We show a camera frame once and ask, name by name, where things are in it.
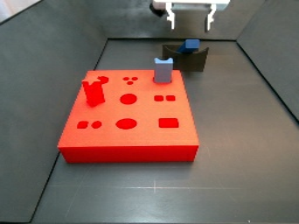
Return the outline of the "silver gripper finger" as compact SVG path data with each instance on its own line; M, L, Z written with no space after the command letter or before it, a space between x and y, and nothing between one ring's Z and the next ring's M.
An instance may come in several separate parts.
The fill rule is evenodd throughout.
M211 24L214 23L214 15L217 12L217 4L211 4L210 5L210 13L206 17L206 32L209 32L211 30Z
M171 22L171 29L175 28L175 14L173 11L174 4L171 2L166 3L167 21Z

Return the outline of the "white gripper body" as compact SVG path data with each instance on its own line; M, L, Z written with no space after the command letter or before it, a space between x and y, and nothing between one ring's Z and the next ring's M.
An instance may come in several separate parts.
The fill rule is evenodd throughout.
M150 7L154 11L223 11L230 5L230 0L151 0Z

